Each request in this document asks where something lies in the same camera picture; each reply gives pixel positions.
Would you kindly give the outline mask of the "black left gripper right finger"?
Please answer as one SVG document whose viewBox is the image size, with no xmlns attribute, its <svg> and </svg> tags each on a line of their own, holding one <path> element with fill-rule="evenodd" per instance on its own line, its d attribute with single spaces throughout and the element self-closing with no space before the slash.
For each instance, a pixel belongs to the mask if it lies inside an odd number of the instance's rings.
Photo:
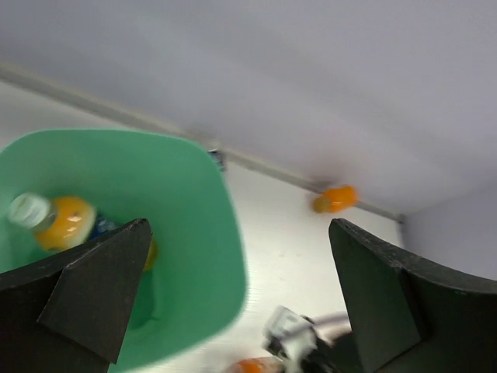
<svg viewBox="0 0 497 373">
<path fill-rule="evenodd" d="M 379 239 L 343 218 L 328 235 L 364 372 L 494 372 L 496 282 Z"/>
</svg>

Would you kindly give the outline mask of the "orange juice bottle blue label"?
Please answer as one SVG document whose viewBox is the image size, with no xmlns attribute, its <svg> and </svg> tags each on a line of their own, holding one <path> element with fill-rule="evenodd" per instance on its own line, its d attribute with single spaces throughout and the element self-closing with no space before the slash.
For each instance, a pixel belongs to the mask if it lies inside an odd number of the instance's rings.
<svg viewBox="0 0 497 373">
<path fill-rule="evenodd" d="M 120 227 L 80 197 L 48 199 L 36 193 L 14 198 L 8 219 L 30 230 L 39 246 L 49 253 L 72 249 Z"/>
</svg>

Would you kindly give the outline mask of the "clear bottle orange label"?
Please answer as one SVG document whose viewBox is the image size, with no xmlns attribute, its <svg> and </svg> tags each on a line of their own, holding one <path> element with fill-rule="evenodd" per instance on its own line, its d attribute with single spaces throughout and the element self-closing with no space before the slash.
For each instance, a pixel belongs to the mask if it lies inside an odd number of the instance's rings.
<svg viewBox="0 0 497 373">
<path fill-rule="evenodd" d="M 282 363 L 274 357 L 254 357 L 229 365 L 224 373 L 280 373 Z"/>
</svg>

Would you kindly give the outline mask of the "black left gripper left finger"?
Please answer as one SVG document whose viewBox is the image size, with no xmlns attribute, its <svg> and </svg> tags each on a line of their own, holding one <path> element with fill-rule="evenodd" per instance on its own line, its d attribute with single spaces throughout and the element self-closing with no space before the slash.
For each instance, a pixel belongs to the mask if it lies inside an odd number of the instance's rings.
<svg viewBox="0 0 497 373">
<path fill-rule="evenodd" d="M 151 243 L 136 219 L 1 275 L 3 372 L 106 372 L 118 360 Z"/>
</svg>

